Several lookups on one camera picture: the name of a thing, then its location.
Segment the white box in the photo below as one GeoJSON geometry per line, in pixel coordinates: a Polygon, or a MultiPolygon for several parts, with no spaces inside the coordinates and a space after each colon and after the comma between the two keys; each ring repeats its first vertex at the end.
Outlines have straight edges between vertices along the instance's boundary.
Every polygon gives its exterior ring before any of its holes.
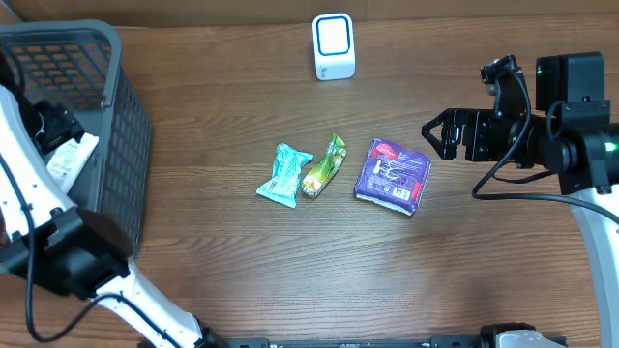
{"type": "Polygon", "coordinates": [[[319,80],[355,74],[355,41],[348,14],[323,14],[313,20],[313,55],[319,80]]]}

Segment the purple package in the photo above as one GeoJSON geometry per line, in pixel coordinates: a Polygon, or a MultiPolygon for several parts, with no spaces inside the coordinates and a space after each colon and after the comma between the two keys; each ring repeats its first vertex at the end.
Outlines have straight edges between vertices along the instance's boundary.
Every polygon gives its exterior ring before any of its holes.
{"type": "Polygon", "coordinates": [[[419,208],[430,167],[428,156],[374,139],[355,184],[355,195],[412,216],[419,208]]]}

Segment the green indicator light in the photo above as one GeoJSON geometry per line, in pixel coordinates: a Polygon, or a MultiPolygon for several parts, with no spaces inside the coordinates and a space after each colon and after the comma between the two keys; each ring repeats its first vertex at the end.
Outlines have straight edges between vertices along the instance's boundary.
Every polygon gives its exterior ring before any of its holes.
{"type": "Polygon", "coordinates": [[[604,145],[605,145],[606,150],[607,150],[608,152],[611,152],[611,151],[616,151],[617,149],[619,149],[619,145],[617,145],[617,144],[615,144],[615,143],[607,142],[607,143],[605,143],[604,145]]]}

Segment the gray plastic basket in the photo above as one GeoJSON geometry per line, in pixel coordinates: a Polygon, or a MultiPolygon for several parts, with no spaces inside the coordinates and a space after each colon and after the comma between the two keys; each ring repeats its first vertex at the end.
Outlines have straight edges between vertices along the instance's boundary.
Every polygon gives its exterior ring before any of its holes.
{"type": "Polygon", "coordinates": [[[79,206],[112,217],[141,241],[151,121],[121,64],[121,41],[97,20],[0,25],[31,102],[60,102],[99,144],[69,192],[79,206]]]}

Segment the wooden tabletop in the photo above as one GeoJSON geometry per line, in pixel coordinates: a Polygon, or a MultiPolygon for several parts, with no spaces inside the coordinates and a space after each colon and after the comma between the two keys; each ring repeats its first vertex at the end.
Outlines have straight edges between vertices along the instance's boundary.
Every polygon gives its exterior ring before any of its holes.
{"type": "MultiPolygon", "coordinates": [[[[219,334],[428,338],[524,321],[573,347],[599,345],[570,208],[473,200],[489,164],[442,161],[420,131],[447,107],[491,108],[479,67],[509,53],[533,98],[537,57],[599,50],[606,97],[619,101],[619,15],[359,22],[357,72],[332,82],[316,81],[309,24],[121,34],[125,68],[154,123],[138,264],[219,334]],[[316,200],[299,194],[293,210],[255,195],[278,144],[317,163],[333,132],[348,156],[316,200]],[[413,218],[353,197],[374,137],[432,157],[413,218]]],[[[487,188],[525,190],[556,193],[558,183],[487,188]]],[[[0,291],[0,347],[33,346],[23,281],[4,277],[0,291]]],[[[57,332],[83,305],[36,291],[37,325],[57,332]]],[[[51,346],[133,347],[139,339],[96,309],[51,346]]]]}

